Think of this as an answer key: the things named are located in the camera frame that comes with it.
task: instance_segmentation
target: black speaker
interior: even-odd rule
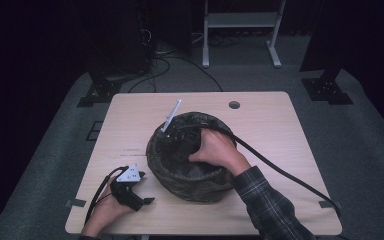
[[[92,78],[111,71],[138,74],[149,70],[148,47],[143,44],[141,1],[74,0],[74,3],[88,42],[85,65]]]

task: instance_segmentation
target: white plastic piece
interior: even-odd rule
[[[170,123],[171,123],[171,120],[172,120],[173,117],[174,117],[174,114],[176,114],[176,111],[177,111],[177,109],[178,109],[179,106],[180,106],[180,103],[182,103],[182,99],[177,99],[177,103],[176,103],[176,105],[174,106],[173,110],[171,110],[170,115],[167,116],[167,120],[165,121],[164,126],[161,128],[161,131],[162,131],[162,132],[165,132],[165,130],[167,130],[168,126],[169,126]]]
[[[130,165],[129,168],[120,176],[118,176],[116,180],[117,182],[139,182],[140,175],[139,175],[138,164],[135,163]]]

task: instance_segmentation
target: dark bag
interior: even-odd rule
[[[149,140],[148,166],[160,183],[177,197],[194,202],[217,202],[232,189],[233,175],[223,167],[189,162],[189,154],[201,146],[201,130],[192,127],[197,124],[231,132],[222,121],[205,113],[178,115],[164,133],[161,131],[164,124],[161,124]]]

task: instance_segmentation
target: black wire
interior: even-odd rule
[[[336,214],[338,215],[338,217],[341,216],[341,213],[340,213],[340,210],[339,210],[339,207],[329,198],[327,197],[326,195],[324,195],[323,193],[319,192],[318,190],[316,190],[315,188],[311,187],[310,185],[308,185],[307,183],[305,183],[304,181],[296,178],[295,176],[289,174],[288,172],[284,171],[283,169],[279,168],[278,166],[276,166],[274,163],[270,162],[267,158],[265,158],[263,155],[261,155],[259,152],[257,152],[254,148],[252,148],[251,146],[249,146],[246,142],[244,142],[242,139],[240,139],[239,137],[237,137],[236,135],[234,135],[233,133],[230,133],[222,128],[219,128],[219,127],[214,127],[214,126],[209,126],[209,125],[204,125],[204,124],[197,124],[197,125],[186,125],[186,126],[182,126],[182,127],[179,127],[177,129],[182,129],[182,128],[193,128],[193,127],[198,127],[198,128],[207,128],[207,129],[211,129],[211,130],[215,130],[215,131],[218,131],[220,133],[223,133],[224,135],[226,136],[229,136],[230,138],[234,139],[235,141],[237,141],[238,143],[240,143],[242,146],[244,146],[248,151],[250,151],[251,153],[253,153],[256,157],[258,157],[261,161],[263,161],[265,164],[267,164],[269,167],[271,167],[272,169],[274,169],[276,172],[282,174],[283,176],[289,178],[290,180],[298,183],[299,185],[307,188],[308,190],[310,190],[312,193],[316,194],[317,196],[323,198],[324,200],[326,200],[327,202],[329,202],[335,209],[336,211]]]
[[[111,195],[112,195],[112,193],[108,193],[107,195],[101,197],[98,201],[96,201],[95,206],[98,205],[98,203],[99,203],[100,201],[104,200],[105,198],[107,198],[107,197],[109,197],[109,196],[111,196]]]
[[[126,75],[129,75],[130,77],[121,77],[119,79],[108,80],[108,81],[111,82],[111,83],[114,83],[114,84],[123,84],[125,82],[136,80],[136,79],[144,76],[145,74],[146,74],[146,72],[140,72],[140,73],[137,73],[137,74],[126,74]]]
[[[227,48],[242,42],[242,39],[239,36],[236,36],[235,38],[237,39],[237,41],[234,41],[232,38],[229,37],[215,36],[210,39],[208,46],[214,48]]]
[[[141,83],[143,83],[143,82],[145,82],[145,81],[148,81],[148,80],[151,79],[151,78],[155,79],[156,77],[159,77],[159,76],[165,74],[166,72],[168,72],[168,70],[170,69],[170,63],[169,63],[167,60],[162,59],[162,58],[155,58],[155,59],[156,59],[156,60],[161,60],[161,61],[167,63],[167,69],[165,69],[163,72],[161,72],[161,73],[159,73],[159,74],[157,74],[157,75],[152,75],[152,74],[151,74],[151,75],[152,75],[151,77],[147,77],[147,78],[142,79],[141,81],[137,82],[135,85],[133,85],[133,86],[129,89],[129,91],[127,91],[128,93],[131,93],[132,90],[133,90],[137,85],[139,85],[139,84],[141,84]]]
[[[87,214],[86,214],[86,218],[85,218],[85,225],[87,223],[87,221],[89,221],[89,218],[90,218],[90,215],[92,214],[92,211],[93,209],[95,208],[96,204],[99,202],[97,202],[97,199],[99,197],[99,195],[101,194],[102,190],[104,189],[105,185],[108,183],[108,181],[110,180],[111,176],[119,171],[119,170],[122,170],[124,169],[125,167],[118,167],[116,169],[114,169],[110,174],[108,174],[105,178],[104,178],[104,181],[102,181],[101,185],[99,186],[98,190],[96,191],[95,193],[95,196],[93,196],[93,199],[92,201],[90,202],[90,205],[89,205],[89,209],[87,211]]]
[[[149,84],[151,84],[152,87],[154,87],[154,91],[153,93],[156,93],[157,92],[157,85],[155,84],[155,77],[152,73],[150,73],[151,77],[148,78],[148,82]]]
[[[164,57],[164,58],[181,59],[181,60],[183,60],[183,61],[186,61],[186,62],[188,62],[188,63],[194,65],[194,66],[197,67],[199,70],[201,70],[203,73],[205,73],[205,75],[207,75],[208,77],[210,77],[210,78],[217,84],[218,88],[220,89],[220,92],[224,92],[224,91],[223,91],[223,88],[220,86],[220,84],[217,82],[217,80],[216,80],[213,76],[211,76],[209,73],[207,73],[204,69],[202,69],[200,66],[198,66],[196,63],[194,63],[194,62],[192,62],[192,61],[190,61],[190,60],[188,60],[188,59],[186,59],[186,58],[182,58],[182,57]]]

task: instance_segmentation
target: wooden table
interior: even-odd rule
[[[284,92],[117,94],[103,123],[66,223],[69,233],[80,233],[90,201],[104,177],[119,166],[137,163],[146,173],[134,187],[142,198],[155,197],[137,213],[124,216],[107,233],[141,235],[257,235],[237,193],[220,202],[192,203],[169,193],[147,166],[146,146],[165,121],[177,99],[177,114],[199,111],[225,122],[238,137],[280,168],[328,196],[313,154],[289,96]],[[231,101],[240,108],[229,107]],[[267,167],[238,146],[251,165],[258,165],[271,185],[295,205],[297,218],[315,235],[337,235],[342,227],[332,208],[321,208],[319,197]]]

